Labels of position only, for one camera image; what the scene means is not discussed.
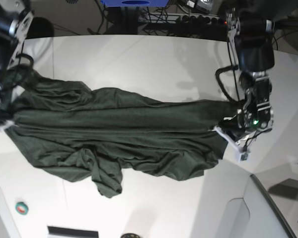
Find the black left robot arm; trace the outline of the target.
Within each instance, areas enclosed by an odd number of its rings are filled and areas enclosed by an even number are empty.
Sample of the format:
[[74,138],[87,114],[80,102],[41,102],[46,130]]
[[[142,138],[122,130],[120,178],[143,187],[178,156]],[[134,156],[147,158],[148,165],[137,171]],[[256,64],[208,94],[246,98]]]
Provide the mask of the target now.
[[[219,68],[215,77],[237,112],[214,131],[235,150],[238,162],[246,161],[252,142],[273,128],[268,74],[275,65],[273,38],[277,30],[298,31],[298,17],[289,16],[297,8],[298,0],[238,0],[225,13],[230,65]],[[236,89],[244,91],[243,98],[235,100],[225,89],[220,75],[228,71],[240,72],[234,82]]]

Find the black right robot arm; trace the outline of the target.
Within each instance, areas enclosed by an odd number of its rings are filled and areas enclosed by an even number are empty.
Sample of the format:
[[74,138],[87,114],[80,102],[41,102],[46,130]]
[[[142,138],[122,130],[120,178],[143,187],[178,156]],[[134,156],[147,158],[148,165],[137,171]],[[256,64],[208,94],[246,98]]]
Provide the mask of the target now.
[[34,64],[31,56],[22,53],[33,17],[29,0],[0,0],[0,133],[14,124],[8,107],[24,80],[18,75],[8,81],[5,77],[19,67],[22,58],[29,60],[29,67]]

